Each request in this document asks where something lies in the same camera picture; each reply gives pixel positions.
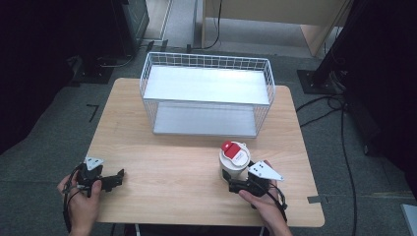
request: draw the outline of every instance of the gray carpet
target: gray carpet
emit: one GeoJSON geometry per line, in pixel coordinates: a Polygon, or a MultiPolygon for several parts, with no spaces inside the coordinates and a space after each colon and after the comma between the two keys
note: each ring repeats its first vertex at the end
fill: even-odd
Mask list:
{"type": "MultiPolygon", "coordinates": [[[[184,49],[170,51],[184,52],[184,49]]],[[[296,70],[315,70],[318,59],[195,51],[230,56],[267,57],[277,85],[288,86],[299,107],[318,97],[301,89],[296,70]]],[[[4,152],[0,165],[0,235],[66,235],[56,185],[88,151],[112,84],[138,78],[146,53],[116,68],[108,85],[65,87],[29,136],[4,152]],[[94,117],[94,108],[99,105],[94,117]]],[[[298,113],[300,124],[329,111],[325,100],[298,113]]],[[[294,235],[352,235],[353,198],[340,137],[340,112],[302,128],[326,223],[321,228],[291,228],[294,235]]],[[[388,160],[364,155],[350,115],[344,115],[344,139],[357,194],[356,235],[408,235],[401,204],[417,205],[403,173],[388,160]]],[[[98,223],[92,235],[109,235],[111,224],[98,223]]],[[[122,226],[116,227],[120,235],[122,226]]]]}

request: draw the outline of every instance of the white box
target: white box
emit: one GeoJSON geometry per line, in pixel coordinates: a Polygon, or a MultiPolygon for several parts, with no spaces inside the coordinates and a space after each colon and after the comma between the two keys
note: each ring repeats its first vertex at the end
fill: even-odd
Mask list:
{"type": "Polygon", "coordinates": [[[255,138],[275,96],[268,59],[151,52],[140,82],[155,134],[255,138]]]}

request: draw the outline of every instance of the white cup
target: white cup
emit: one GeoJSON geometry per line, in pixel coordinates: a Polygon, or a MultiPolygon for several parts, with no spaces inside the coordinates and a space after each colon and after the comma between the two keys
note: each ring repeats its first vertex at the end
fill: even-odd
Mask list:
{"type": "Polygon", "coordinates": [[[248,166],[249,162],[251,161],[251,154],[249,153],[246,144],[238,143],[238,142],[231,142],[237,146],[239,146],[240,150],[237,152],[235,158],[239,158],[239,161],[233,160],[230,157],[227,157],[224,153],[223,149],[220,149],[219,161],[220,161],[220,176],[222,179],[223,174],[222,170],[225,170],[232,179],[237,179],[238,176],[245,170],[248,166]]]}

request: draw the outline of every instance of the wooden table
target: wooden table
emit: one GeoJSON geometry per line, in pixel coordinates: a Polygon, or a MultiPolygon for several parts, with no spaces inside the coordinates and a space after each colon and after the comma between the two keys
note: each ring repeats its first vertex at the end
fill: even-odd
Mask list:
{"type": "MultiPolygon", "coordinates": [[[[89,156],[105,160],[103,176],[126,171],[123,185],[102,193],[99,222],[261,226],[259,215],[219,176],[225,137],[154,135],[138,79],[118,79],[92,139],[89,156]]],[[[290,226],[325,223],[290,91],[276,98],[256,139],[246,143],[254,161],[267,159],[284,178],[290,226]]]]}

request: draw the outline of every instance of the black stand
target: black stand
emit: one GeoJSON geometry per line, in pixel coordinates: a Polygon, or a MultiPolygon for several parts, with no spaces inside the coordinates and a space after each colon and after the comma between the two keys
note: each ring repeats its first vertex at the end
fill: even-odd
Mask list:
{"type": "Polygon", "coordinates": [[[326,54],[319,68],[316,71],[297,71],[298,79],[300,80],[304,93],[336,94],[329,74],[331,71],[341,70],[345,67],[346,59],[339,57],[339,55],[345,54],[342,51],[342,43],[346,40],[347,35],[353,31],[354,24],[349,23],[355,22],[363,11],[363,7],[359,8],[357,5],[357,1],[354,1],[349,13],[348,22],[346,22],[345,27],[326,54]]]}

